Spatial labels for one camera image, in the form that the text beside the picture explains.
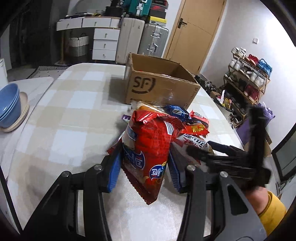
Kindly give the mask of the right hand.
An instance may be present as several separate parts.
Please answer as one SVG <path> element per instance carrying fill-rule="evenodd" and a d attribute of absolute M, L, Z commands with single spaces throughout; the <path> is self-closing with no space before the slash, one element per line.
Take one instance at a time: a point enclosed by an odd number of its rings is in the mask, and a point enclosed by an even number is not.
<path fill-rule="evenodd" d="M 244 194 L 258 215 L 267 207 L 269 194 L 266 188 L 259 186 L 253 190 L 245 191 Z"/>

